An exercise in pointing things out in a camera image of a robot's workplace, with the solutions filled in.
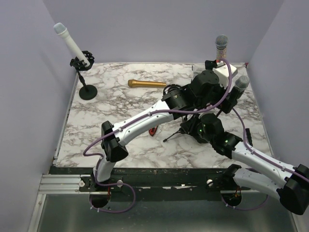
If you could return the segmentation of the red black utility knife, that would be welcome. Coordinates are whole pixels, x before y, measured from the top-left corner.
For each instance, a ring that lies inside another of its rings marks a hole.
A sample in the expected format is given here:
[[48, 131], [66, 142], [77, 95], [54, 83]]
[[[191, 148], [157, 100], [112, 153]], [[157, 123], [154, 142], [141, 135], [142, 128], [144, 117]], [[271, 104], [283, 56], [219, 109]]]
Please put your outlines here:
[[151, 129], [149, 129], [148, 130], [149, 135], [153, 137], [156, 134], [157, 129], [158, 129], [158, 126], [155, 126], [155, 127], [151, 128]]

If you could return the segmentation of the gold microphone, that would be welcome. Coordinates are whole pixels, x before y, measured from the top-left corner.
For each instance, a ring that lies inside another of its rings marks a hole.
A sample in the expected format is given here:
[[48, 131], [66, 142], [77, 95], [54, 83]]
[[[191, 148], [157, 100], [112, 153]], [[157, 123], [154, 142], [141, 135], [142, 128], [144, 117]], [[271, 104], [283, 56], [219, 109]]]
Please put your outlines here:
[[165, 82], [154, 82], [154, 81], [140, 81], [135, 79], [129, 79], [127, 82], [129, 87], [166, 87]]

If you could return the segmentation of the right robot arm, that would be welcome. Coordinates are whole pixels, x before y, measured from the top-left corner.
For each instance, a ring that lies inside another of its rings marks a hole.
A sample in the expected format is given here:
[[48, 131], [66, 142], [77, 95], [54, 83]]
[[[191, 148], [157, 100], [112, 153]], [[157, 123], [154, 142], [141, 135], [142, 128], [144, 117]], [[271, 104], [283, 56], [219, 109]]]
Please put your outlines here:
[[309, 169], [279, 161], [224, 130], [215, 114], [193, 116], [180, 124], [183, 134], [194, 137], [199, 143], [209, 143], [220, 155], [239, 161], [252, 168], [236, 166], [222, 177], [227, 189], [246, 187], [267, 194], [290, 212], [303, 215], [309, 206]]

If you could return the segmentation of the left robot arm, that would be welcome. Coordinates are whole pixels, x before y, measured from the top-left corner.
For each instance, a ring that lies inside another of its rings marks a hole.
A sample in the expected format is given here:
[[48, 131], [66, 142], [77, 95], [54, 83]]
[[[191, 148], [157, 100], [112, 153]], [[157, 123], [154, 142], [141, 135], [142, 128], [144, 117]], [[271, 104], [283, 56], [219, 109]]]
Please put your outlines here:
[[185, 86], [172, 85], [152, 107], [125, 121], [101, 125], [105, 156], [94, 168], [90, 185], [104, 190], [115, 164], [128, 156], [126, 145], [149, 129], [182, 116], [199, 116], [221, 105], [228, 94], [231, 77], [222, 82], [215, 70], [204, 70]]

